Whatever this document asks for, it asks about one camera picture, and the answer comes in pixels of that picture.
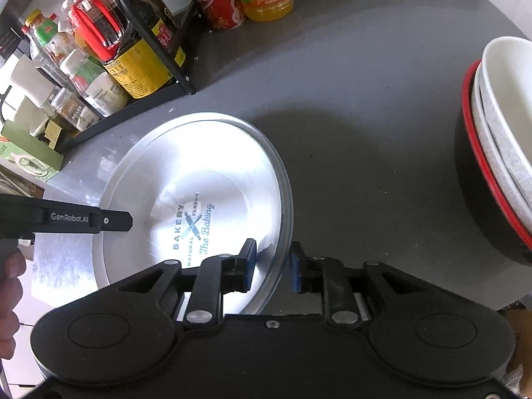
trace green label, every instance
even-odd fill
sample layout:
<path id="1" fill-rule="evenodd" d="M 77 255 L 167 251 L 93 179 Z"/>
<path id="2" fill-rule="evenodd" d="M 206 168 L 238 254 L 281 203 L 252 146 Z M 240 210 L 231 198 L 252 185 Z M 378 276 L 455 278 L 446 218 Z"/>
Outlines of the green label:
<path id="1" fill-rule="evenodd" d="M 35 30 L 35 37 L 42 46 L 46 46 L 58 33 L 58 25 L 51 19 L 46 18 Z"/>

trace stacked bowls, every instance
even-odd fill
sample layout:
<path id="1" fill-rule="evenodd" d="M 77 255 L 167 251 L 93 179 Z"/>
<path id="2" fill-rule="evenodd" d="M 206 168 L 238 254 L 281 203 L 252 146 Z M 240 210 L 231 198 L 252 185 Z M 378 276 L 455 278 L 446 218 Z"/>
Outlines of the stacked bowls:
<path id="1" fill-rule="evenodd" d="M 532 265 L 532 42 L 493 40 L 467 71 L 456 164 L 467 206 L 502 253 Z"/>

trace round baking pan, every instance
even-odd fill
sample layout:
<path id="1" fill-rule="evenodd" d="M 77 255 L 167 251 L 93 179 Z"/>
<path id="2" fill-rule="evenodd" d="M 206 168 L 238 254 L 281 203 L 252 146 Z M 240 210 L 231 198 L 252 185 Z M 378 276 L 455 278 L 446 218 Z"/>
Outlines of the round baking pan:
<path id="1" fill-rule="evenodd" d="M 129 232 L 94 236 L 99 288 L 161 261 L 183 268 L 257 241 L 251 291 L 224 296 L 225 313 L 258 313 L 278 284 L 292 239 L 292 192 L 268 139 L 240 119 L 189 114 L 147 134 L 119 163 L 100 200 L 126 210 Z"/>

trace black metal rack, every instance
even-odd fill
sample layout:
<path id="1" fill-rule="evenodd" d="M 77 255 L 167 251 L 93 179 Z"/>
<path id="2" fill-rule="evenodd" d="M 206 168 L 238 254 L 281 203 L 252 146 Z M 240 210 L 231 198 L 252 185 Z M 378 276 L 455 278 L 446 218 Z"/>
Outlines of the black metal rack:
<path id="1" fill-rule="evenodd" d="M 200 37 L 202 33 L 208 29 L 208 23 L 206 22 L 205 17 L 202 16 L 201 8 L 196 0 L 192 0 L 182 13 L 179 23 L 179 31 L 172 37 L 168 49 L 161 45 L 155 34 L 147 25 L 143 23 L 140 16 L 138 16 L 132 4 L 128 0 L 115 0 L 115 2 L 118 8 L 122 10 L 125 16 L 129 19 L 133 28 L 138 31 L 140 36 L 147 42 L 155 54 L 168 68 L 170 73 L 174 76 L 176 83 L 142 99 L 132 101 L 124 109 L 113 115 L 110 115 L 109 117 L 103 118 L 98 123 L 92 125 L 74 137 L 67 136 L 60 139 L 55 148 L 59 153 L 66 153 L 88 139 L 95 137 L 96 135 L 116 126 L 117 124 L 120 124 L 121 122 L 133 118 L 144 111 L 159 106 L 177 97 L 181 97 L 186 94 L 195 94 L 197 91 L 188 74 L 191 72 Z M 174 61 L 173 56 L 177 53 L 178 48 L 185 42 L 188 44 L 187 58 L 183 64 L 183 67 L 179 67 L 179 65 Z"/>

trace human hand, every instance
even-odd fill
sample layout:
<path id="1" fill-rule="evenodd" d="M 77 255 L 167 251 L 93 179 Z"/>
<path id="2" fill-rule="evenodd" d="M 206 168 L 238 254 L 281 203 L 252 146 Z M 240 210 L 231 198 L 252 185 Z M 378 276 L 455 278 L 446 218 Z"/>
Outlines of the human hand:
<path id="1" fill-rule="evenodd" d="M 13 335 L 19 331 L 19 317 L 13 312 L 22 298 L 22 284 L 17 279 L 26 271 L 26 260 L 17 250 L 5 263 L 7 279 L 0 282 L 0 358 L 9 360 L 15 353 Z"/>

